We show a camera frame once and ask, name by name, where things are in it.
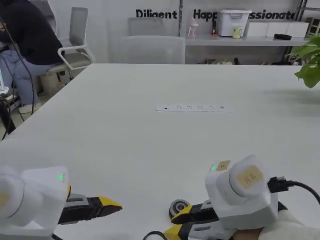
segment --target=white box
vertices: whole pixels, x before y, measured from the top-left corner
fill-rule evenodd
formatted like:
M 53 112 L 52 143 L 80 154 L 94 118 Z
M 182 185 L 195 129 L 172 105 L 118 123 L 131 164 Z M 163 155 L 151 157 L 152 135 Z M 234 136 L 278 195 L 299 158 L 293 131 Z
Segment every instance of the white box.
M 222 37 L 232 37 L 235 27 L 242 27 L 241 37 L 244 35 L 249 14 L 246 9 L 223 9 L 217 16 L 217 32 Z
M 247 37 L 266 37 L 268 27 L 268 22 L 249 21 L 245 28 L 245 35 Z
M 304 38 L 307 34 L 309 23 L 295 21 L 290 22 L 286 34 L 293 38 Z
M 287 34 L 288 28 L 289 22 L 269 22 L 266 36 L 273 38 L 275 34 Z

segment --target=blue jeans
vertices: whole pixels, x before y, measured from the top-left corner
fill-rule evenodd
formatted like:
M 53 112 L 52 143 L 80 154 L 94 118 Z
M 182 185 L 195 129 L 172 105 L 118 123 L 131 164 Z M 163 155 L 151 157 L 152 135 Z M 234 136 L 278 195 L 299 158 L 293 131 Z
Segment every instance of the blue jeans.
M 28 68 L 32 77 L 45 74 L 54 65 L 35 65 L 22 58 L 23 63 Z M 6 50 L 0 53 L 0 69 L 3 83 L 6 87 L 12 88 L 12 82 L 17 89 L 18 95 L 23 105 L 30 105 L 39 102 L 36 91 L 32 90 L 32 79 L 25 66 L 20 61 L 19 56 L 14 50 Z

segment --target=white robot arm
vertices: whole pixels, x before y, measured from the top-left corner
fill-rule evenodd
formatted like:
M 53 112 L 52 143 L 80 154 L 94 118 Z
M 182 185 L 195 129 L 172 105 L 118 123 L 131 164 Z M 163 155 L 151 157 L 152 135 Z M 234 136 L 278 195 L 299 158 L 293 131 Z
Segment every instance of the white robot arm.
M 0 239 L 51 239 L 68 194 L 68 172 L 63 166 L 22 174 L 0 167 Z
M 58 224 L 89 221 L 121 209 L 104 196 L 72 194 L 63 166 L 22 174 L 0 166 L 0 240 L 53 240 Z
M 180 211 L 171 220 L 177 225 L 164 234 L 169 240 L 229 240 L 237 230 L 273 224 L 278 218 L 278 193 L 270 192 L 269 180 L 253 155 L 238 163 L 217 162 L 205 177 L 209 200 Z

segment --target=table surface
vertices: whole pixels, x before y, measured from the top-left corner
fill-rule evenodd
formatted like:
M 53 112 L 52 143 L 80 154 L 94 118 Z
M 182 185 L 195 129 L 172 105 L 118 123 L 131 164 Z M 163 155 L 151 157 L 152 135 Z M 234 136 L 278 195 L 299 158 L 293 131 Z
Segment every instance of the table surface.
M 320 193 L 320 88 L 298 66 L 93 64 L 0 143 L 17 170 L 64 165 L 72 192 L 121 204 L 105 218 L 59 226 L 65 240 L 141 240 L 171 226 L 173 200 L 208 199 L 212 163 L 255 154 L 272 176 Z M 158 112 L 162 104 L 224 105 L 231 113 Z M 308 226 L 320 207 L 303 189 L 279 195 Z

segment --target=green leaf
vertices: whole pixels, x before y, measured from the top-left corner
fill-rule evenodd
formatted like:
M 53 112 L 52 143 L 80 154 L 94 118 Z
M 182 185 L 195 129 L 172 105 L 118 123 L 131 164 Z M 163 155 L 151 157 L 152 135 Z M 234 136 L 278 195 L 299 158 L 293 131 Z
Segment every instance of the green leaf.
M 305 77 L 303 81 L 304 81 L 304 85 L 312 89 L 320 81 L 320 77 L 319 78 Z
M 320 47 L 304 46 L 303 49 L 301 49 L 295 54 L 297 54 L 297 59 L 305 59 L 305 58 L 310 58 L 319 52 L 320 52 Z
M 298 54 L 301 52 L 303 49 L 305 49 L 307 46 L 294 46 L 291 50 L 292 54 Z
M 320 36 L 311 37 L 305 45 L 316 45 L 320 47 Z
M 306 64 L 294 75 L 303 79 L 304 84 L 312 89 L 320 81 L 320 68 L 316 64 Z
M 315 55 L 312 59 L 309 60 L 308 64 L 318 64 L 318 65 L 320 65 L 320 55 Z

